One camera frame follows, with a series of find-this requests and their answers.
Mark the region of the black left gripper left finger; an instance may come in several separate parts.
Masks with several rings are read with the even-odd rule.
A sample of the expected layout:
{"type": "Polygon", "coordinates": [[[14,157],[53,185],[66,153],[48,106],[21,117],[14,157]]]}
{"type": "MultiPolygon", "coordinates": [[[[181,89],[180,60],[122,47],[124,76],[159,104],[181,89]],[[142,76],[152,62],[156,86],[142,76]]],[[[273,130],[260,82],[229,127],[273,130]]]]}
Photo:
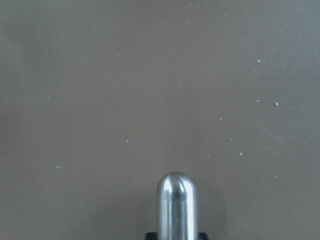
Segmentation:
{"type": "Polygon", "coordinates": [[[157,233],[156,232],[147,232],[145,234],[145,240],[157,240],[157,233]]]}

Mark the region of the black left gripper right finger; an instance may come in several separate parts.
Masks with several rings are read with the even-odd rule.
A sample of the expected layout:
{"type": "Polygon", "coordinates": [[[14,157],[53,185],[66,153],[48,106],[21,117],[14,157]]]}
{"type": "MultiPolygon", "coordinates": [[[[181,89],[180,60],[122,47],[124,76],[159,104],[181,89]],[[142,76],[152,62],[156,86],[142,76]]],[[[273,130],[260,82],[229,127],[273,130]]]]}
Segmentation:
{"type": "Polygon", "coordinates": [[[198,240],[209,240],[209,237],[205,232],[199,232],[198,233],[198,240]]]}

